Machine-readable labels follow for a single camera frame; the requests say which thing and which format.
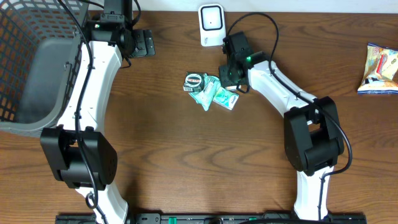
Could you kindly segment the orange small packet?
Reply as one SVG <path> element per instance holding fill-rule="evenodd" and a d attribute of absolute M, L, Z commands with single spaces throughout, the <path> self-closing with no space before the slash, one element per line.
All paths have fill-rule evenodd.
<path fill-rule="evenodd" d="M 225 89 L 228 91 L 238 91 L 240 89 L 240 86 L 227 86 L 225 87 Z"/>

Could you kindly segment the green tissue pack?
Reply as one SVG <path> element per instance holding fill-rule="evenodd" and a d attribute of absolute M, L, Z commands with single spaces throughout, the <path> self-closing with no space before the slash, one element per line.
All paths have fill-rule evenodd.
<path fill-rule="evenodd" d="M 213 98 L 213 102 L 228 110 L 232 110 L 238 99 L 238 94 L 228 91 L 221 86 L 218 88 L 218 91 Z"/>

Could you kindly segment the teal snack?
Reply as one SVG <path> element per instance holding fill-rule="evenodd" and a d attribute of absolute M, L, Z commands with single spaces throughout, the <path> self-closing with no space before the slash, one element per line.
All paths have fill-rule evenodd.
<path fill-rule="evenodd" d="M 221 83 L 218 77 L 209 75 L 205 76 L 204 81 L 205 84 L 202 91 L 191 92 L 189 95 L 196 101 L 197 104 L 202 105 L 205 111 L 208 111 L 216 92 L 221 86 Z"/>

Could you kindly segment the round label dark packet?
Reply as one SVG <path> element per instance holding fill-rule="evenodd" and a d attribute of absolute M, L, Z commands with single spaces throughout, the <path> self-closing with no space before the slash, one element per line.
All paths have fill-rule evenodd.
<path fill-rule="evenodd" d="M 205 87 L 207 73 L 187 72 L 183 84 L 183 91 L 201 92 Z"/>

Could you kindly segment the yellow snack bag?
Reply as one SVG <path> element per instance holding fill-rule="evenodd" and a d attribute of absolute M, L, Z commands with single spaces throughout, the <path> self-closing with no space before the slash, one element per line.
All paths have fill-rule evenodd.
<path fill-rule="evenodd" d="M 396 95 L 397 49 L 373 43 L 367 45 L 364 75 L 357 90 L 359 95 Z"/>

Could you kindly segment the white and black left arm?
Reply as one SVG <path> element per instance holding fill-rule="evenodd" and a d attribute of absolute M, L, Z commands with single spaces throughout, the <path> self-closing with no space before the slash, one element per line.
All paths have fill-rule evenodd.
<path fill-rule="evenodd" d="M 115 182 L 118 156 L 104 134 L 110 90 L 123 60 L 155 54 L 152 31 L 125 23 L 88 21 L 80 28 L 82 54 L 75 86 L 56 127 L 40 145 L 53 176 L 76 190 L 92 215 L 61 215 L 57 223 L 134 223 Z"/>

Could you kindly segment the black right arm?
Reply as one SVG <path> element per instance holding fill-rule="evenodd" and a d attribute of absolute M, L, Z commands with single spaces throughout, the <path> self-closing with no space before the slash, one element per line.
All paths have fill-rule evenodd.
<path fill-rule="evenodd" d="M 219 68 L 222 86 L 252 88 L 283 117 L 285 154 L 297 171 L 296 217 L 326 220 L 329 179 L 344 151 L 335 102 L 299 88 L 264 52 L 254 52 L 243 32 L 223 39 L 223 53 L 227 64 Z"/>

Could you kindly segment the white barcode scanner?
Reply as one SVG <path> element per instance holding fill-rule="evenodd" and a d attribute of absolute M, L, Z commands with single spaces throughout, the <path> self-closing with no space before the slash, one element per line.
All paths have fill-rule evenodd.
<path fill-rule="evenodd" d="M 203 47 L 223 45 L 226 37 L 224 8 L 220 4 L 205 4 L 199 7 L 200 42 Z"/>

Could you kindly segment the dark mesh plastic basket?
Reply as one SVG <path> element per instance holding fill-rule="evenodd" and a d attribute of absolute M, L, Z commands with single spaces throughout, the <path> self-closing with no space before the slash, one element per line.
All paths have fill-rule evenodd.
<path fill-rule="evenodd" d="M 39 137 L 57 125 L 81 62 L 80 1 L 1 1 L 1 131 Z"/>

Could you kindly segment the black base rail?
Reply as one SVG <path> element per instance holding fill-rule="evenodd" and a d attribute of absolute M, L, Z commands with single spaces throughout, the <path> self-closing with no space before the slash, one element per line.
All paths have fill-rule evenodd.
<path fill-rule="evenodd" d="M 56 224 L 89 224 L 96 222 L 92 215 L 57 215 Z M 128 215 L 125 223 L 135 224 L 241 224 L 241 223 L 338 223 L 366 224 L 365 215 L 338 214 L 329 215 L 322 221 L 299 220 L 288 213 L 267 212 L 262 215 L 161 215 L 158 213 L 140 213 Z"/>

